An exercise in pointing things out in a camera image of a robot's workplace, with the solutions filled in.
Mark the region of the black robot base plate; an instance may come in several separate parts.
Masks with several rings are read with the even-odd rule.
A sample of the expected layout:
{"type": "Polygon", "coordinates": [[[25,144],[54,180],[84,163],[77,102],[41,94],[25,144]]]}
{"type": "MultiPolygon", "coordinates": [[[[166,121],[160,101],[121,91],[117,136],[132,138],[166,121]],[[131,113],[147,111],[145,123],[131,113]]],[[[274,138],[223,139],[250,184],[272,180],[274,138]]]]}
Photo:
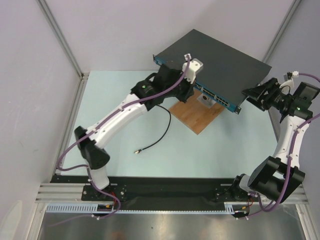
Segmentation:
{"type": "Polygon", "coordinates": [[[182,177],[128,177],[111,176],[104,195],[94,189],[87,176],[54,175],[51,183],[89,184],[84,187],[88,195],[82,201],[115,202],[128,206],[211,206],[230,202],[251,207],[257,199],[236,186],[234,178],[182,178],[182,177]]]}

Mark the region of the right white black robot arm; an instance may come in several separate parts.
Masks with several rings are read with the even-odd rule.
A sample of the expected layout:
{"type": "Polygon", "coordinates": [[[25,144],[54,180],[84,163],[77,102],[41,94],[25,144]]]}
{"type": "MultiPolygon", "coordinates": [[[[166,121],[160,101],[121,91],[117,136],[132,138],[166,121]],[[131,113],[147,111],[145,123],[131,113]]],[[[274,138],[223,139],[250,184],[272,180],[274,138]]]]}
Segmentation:
{"type": "Polygon", "coordinates": [[[280,135],[273,155],[268,156],[251,175],[238,175],[230,188],[230,195],[236,201],[254,195],[265,196],[275,205],[283,203],[304,181],[305,173],[300,171],[299,157],[304,134],[310,123],[316,119],[309,110],[320,89],[301,82],[294,93],[283,93],[292,88],[293,79],[280,84],[276,78],[243,91],[247,101],[262,111],[275,108],[281,115],[280,135]]]}

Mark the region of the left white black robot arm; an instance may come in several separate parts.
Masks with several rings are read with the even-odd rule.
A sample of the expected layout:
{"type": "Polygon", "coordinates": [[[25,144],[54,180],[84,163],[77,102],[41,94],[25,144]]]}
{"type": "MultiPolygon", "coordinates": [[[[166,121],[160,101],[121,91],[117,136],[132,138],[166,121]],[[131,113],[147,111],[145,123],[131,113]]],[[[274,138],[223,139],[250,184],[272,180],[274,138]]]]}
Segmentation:
{"type": "Polygon", "coordinates": [[[88,164],[88,175],[95,185],[92,194],[97,199],[105,200],[110,195],[110,180],[106,170],[110,156],[104,149],[107,143],[122,128],[163,103],[164,99],[177,98],[185,103],[194,93],[196,75],[201,69],[202,66],[195,60],[184,63],[181,69],[163,64],[158,72],[139,81],[104,119],[88,128],[78,126],[75,129],[77,147],[88,164]]]}

